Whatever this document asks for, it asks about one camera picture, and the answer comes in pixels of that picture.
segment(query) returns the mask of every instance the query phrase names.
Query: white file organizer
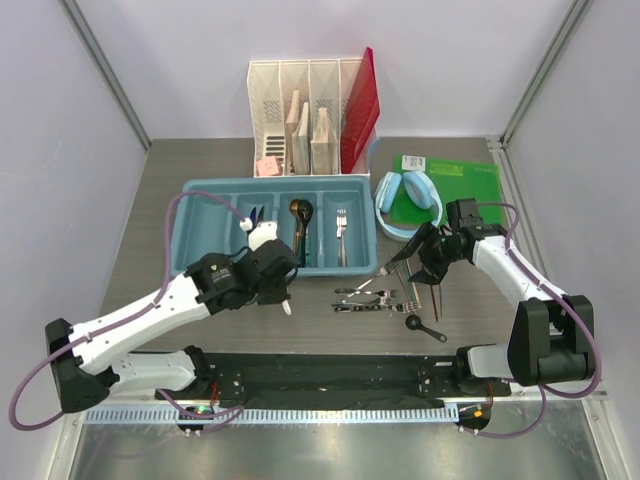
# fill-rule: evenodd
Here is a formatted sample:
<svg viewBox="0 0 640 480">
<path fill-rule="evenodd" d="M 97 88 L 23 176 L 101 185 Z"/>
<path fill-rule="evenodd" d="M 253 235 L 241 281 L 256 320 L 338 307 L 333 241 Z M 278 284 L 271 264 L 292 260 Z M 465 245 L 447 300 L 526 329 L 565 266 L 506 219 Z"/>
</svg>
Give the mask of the white file organizer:
<svg viewBox="0 0 640 480">
<path fill-rule="evenodd" d="M 309 102 L 310 137 L 315 131 L 318 109 L 325 107 L 331 117 L 339 149 L 344 112 L 361 61 L 360 58 L 346 58 L 250 62 L 247 87 L 255 141 L 254 176 L 258 175 L 255 163 L 268 155 L 276 156 L 284 165 L 284 176 L 295 176 L 291 174 L 290 166 L 285 165 L 287 145 L 284 126 L 294 90 L 300 92 L 300 109 L 304 102 Z M 368 175 L 366 162 L 354 174 Z"/>
</svg>

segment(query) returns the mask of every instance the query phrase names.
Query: pink sticky note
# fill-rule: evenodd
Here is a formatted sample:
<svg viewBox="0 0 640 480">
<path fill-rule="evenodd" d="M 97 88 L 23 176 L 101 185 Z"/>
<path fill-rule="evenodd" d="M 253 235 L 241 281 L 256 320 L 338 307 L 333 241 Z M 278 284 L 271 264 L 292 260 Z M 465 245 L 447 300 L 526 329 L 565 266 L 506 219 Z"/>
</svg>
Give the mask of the pink sticky note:
<svg viewBox="0 0 640 480">
<path fill-rule="evenodd" d="M 259 177 L 273 177 L 282 175 L 280 164 L 274 156 L 263 157 L 256 162 Z"/>
</svg>

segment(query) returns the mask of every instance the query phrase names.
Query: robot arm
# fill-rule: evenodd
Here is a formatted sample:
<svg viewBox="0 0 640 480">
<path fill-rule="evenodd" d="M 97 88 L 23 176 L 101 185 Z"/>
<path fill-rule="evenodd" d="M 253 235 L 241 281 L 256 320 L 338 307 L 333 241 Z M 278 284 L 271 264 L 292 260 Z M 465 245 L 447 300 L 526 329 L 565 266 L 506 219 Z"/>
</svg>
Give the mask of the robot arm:
<svg viewBox="0 0 640 480">
<path fill-rule="evenodd" d="M 516 311 L 508 345 L 458 350 L 465 375 L 514 378 L 525 386 L 590 378 L 595 370 L 593 352 L 555 296 L 578 313 L 593 335 L 591 303 L 551 284 L 514 246 L 507 251 L 507 232 L 500 225 L 484 223 L 475 199 L 447 204 L 447 215 L 451 235 L 425 223 L 392 260 L 417 251 L 422 269 L 411 281 L 436 285 L 452 262 L 466 259 L 494 281 Z M 559 333 L 552 334 L 549 324 Z"/>
<path fill-rule="evenodd" d="M 249 234 L 249 248 L 233 262 L 224 254 L 207 254 L 190 265 L 169 285 L 160 301 L 158 292 L 95 320 L 70 325 L 55 320 L 45 329 L 49 352 L 75 340 L 86 342 L 51 363 L 64 413 L 93 407 L 111 393 L 141 389 L 169 389 L 201 396 L 210 388 L 213 374 L 203 353 L 195 347 L 171 354 L 132 354 L 131 350 L 180 325 L 236 310 L 256 301 L 281 303 L 287 313 L 286 276 L 298 261 L 277 239 L 277 224 L 262 222 Z M 145 307 L 134 321 L 119 325 Z M 95 338 L 92 332 L 109 328 Z"/>
</svg>

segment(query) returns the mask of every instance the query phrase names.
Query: white wall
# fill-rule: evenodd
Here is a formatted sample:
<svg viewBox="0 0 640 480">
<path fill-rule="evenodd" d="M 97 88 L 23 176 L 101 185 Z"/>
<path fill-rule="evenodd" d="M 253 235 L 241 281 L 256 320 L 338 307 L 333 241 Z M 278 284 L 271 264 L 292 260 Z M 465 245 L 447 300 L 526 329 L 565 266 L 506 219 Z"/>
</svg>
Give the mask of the white wall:
<svg viewBox="0 0 640 480">
<path fill-rule="evenodd" d="M 640 3 L 594 1 L 512 153 L 556 280 L 596 312 L 604 378 L 637 453 Z"/>
<path fill-rule="evenodd" d="M 56 1 L 3 6 L 0 85 L 0 476 L 41 479 L 59 427 L 14 431 L 9 398 L 49 321 L 98 314 L 144 153 Z M 19 417 L 58 410 L 46 370 Z"/>
<path fill-rule="evenodd" d="M 249 60 L 375 52 L 382 135 L 497 134 L 571 0 L 78 2 L 152 138 L 251 137 Z"/>
</svg>

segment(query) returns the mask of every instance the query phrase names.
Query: paper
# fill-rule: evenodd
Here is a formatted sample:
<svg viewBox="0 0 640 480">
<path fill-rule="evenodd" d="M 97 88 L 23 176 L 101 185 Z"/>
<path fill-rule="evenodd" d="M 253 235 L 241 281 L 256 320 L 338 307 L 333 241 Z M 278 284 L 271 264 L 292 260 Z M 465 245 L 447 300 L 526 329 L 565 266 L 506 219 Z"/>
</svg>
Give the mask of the paper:
<svg viewBox="0 0 640 480">
<path fill-rule="evenodd" d="M 318 109 L 316 131 L 311 140 L 311 153 L 315 175 L 338 173 L 338 142 L 326 108 Z"/>
<path fill-rule="evenodd" d="M 263 157 L 262 159 L 256 162 L 256 168 L 258 169 L 259 177 L 274 177 L 278 175 L 282 175 L 280 171 L 280 164 L 278 163 L 278 158 L 271 155 L 268 157 Z"/>
<path fill-rule="evenodd" d="M 285 150 L 285 172 L 286 174 L 296 173 L 295 165 L 293 164 L 293 134 L 298 128 L 300 123 L 300 90 L 294 90 L 291 95 L 291 106 L 289 107 L 289 114 L 284 122 L 284 132 L 286 136 L 286 150 Z"/>
<path fill-rule="evenodd" d="M 403 155 L 402 169 L 407 171 L 420 170 L 421 172 L 424 172 L 427 169 L 427 159 L 425 157 L 412 157 L 411 155 Z"/>
<path fill-rule="evenodd" d="M 309 102 L 304 102 L 298 128 L 292 134 L 292 161 L 296 175 L 309 175 Z"/>
</svg>

